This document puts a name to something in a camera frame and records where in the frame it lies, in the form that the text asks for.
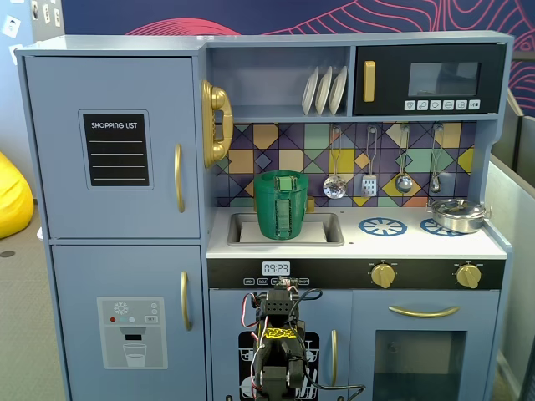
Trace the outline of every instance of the floor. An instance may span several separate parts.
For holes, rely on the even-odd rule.
[[[38,212],[0,240],[0,401],[64,401]],[[492,401],[514,401],[497,373]]]

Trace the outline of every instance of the gold telephone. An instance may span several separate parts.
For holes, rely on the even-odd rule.
[[[223,112],[223,139],[216,140],[216,123],[214,111]],[[227,93],[208,81],[202,81],[202,129],[204,144],[204,166],[211,167],[223,159],[232,142],[234,118]]]

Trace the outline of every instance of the metal saucepan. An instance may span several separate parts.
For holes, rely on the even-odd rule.
[[[479,231],[485,218],[492,214],[485,206],[464,199],[437,200],[428,211],[440,226],[465,234]]]

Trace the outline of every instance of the toy kitchen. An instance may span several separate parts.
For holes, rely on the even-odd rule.
[[[487,401],[512,37],[17,51],[73,401]]]

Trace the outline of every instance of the green pitcher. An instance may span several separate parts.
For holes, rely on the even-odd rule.
[[[296,171],[270,171],[254,179],[258,224],[272,240],[299,235],[307,209],[308,177]]]

